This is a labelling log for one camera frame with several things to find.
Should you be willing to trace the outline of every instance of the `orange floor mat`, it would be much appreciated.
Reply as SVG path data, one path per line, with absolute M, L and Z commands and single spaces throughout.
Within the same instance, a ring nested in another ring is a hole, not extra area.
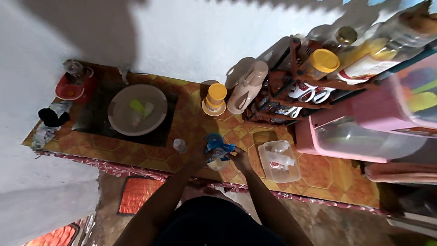
M 136 214 L 164 182 L 142 177 L 128 177 L 123 188 L 118 214 Z
M 28 242 L 26 246 L 70 246 L 78 231 L 76 225 L 66 225 Z

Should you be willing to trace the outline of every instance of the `concrete floor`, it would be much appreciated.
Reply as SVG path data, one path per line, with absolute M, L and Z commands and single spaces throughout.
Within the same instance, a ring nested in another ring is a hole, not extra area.
M 100 176 L 101 198 L 95 226 L 87 246 L 111 246 L 131 216 L 119 216 L 117 210 L 125 178 L 105 173 Z M 248 193 L 227 193 L 259 221 Z M 281 199 L 315 246 L 343 245 L 423 245 L 425 238 L 416 233 L 390 226 L 384 216 L 370 212 L 341 209 L 320 204 Z

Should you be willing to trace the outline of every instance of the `patterned counter edge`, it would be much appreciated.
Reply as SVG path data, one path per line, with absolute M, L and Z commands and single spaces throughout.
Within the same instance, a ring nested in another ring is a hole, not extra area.
M 135 167 L 135 166 L 129 166 L 124 165 L 120 163 L 115 162 L 108 162 L 108 161 L 102 161 L 99 159 L 94 158 L 88 158 L 88 157 L 82 157 L 82 156 L 76 156 L 76 155 L 67 155 L 59 152 L 51 152 L 51 151 L 35 151 L 38 155 L 47 155 L 47 156 L 55 156 L 62 159 L 69 159 L 74 162 L 83 163 L 86 165 L 90 165 L 92 167 L 95 167 L 101 171 L 104 171 L 107 174 L 114 175 L 116 177 L 127 177 L 127 176 L 143 176 L 143 177 L 149 177 L 153 178 L 155 180 L 160 180 L 161 182 L 165 182 L 169 177 L 173 176 L 173 173 L 170 172 L 164 172 L 154 169 L 148 169 L 148 168 L 141 168 L 141 167 Z M 223 187 L 225 189 L 225 192 L 231 191 L 231 192 L 237 192 L 237 193 L 247 193 L 249 192 L 246 185 L 240 185 L 235 183 L 229 183 L 224 181 L 216 181 L 211 179 L 203 179 L 203 178 L 193 178 L 192 181 L 197 183 L 206 184 L 210 187 Z M 333 206 L 333 207 L 340 207 L 340 208 L 351 208 L 355 210 L 361 210 L 361 211 L 368 211 L 373 214 L 385 214 L 390 215 L 389 212 L 377 209 L 373 207 L 367 207 L 367 206 L 360 206 L 360 205 L 354 205 L 354 204 L 347 204 L 347 203 L 341 203 L 341 202 L 334 202 L 329 200 L 323 200 L 323 199 L 316 199 L 311 197 L 305 197 L 305 196 L 299 196 L 287 192 L 279 192 L 279 191 L 270 191 L 275 197 L 277 198 L 287 198 L 291 200 L 299 200 L 306 203 L 314 203 L 314 204 L 324 204 L 327 206 Z

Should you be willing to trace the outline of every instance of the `pink towel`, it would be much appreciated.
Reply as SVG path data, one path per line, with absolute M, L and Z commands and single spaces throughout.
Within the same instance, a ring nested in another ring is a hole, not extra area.
M 372 163 L 366 166 L 367 178 L 373 182 L 437 182 L 437 165 L 413 163 Z

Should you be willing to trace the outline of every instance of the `pink plastic container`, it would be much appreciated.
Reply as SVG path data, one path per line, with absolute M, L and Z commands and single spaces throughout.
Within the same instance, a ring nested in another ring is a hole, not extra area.
M 383 80 L 377 91 L 353 97 L 352 108 L 364 128 L 437 138 L 437 56 Z
M 351 101 L 299 121 L 296 150 L 311 155 L 386 163 L 419 150 L 426 138 L 366 129 L 357 124 Z

